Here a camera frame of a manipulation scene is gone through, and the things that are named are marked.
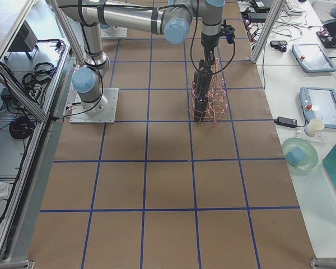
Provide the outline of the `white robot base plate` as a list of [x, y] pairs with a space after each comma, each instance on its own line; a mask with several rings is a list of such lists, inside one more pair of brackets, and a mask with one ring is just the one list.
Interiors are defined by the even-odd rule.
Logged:
[[100, 25], [103, 39], [126, 39], [127, 28], [112, 25]]

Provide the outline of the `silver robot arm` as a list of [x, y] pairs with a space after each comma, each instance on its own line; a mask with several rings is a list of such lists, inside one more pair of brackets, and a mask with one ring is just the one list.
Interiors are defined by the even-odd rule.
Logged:
[[65, 15], [80, 23], [85, 65], [102, 75], [109, 68], [109, 59], [102, 50], [102, 25], [163, 35], [169, 43], [180, 44], [189, 33], [192, 20], [200, 18], [205, 64], [209, 67], [214, 64], [214, 49], [222, 36], [224, 1], [170, 1], [167, 7], [118, 1], [58, 1], [57, 4]]
[[80, 24], [84, 44], [84, 63], [72, 75], [73, 87], [81, 99], [81, 107], [87, 114], [100, 113], [104, 108], [103, 77], [109, 68], [109, 59], [102, 48], [99, 24]]

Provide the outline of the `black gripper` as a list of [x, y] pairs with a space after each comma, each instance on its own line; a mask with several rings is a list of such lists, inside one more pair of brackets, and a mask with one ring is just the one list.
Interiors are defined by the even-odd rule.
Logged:
[[201, 45], [204, 49], [204, 69], [212, 69], [215, 64], [214, 49], [218, 46], [221, 34], [206, 35], [201, 33]]

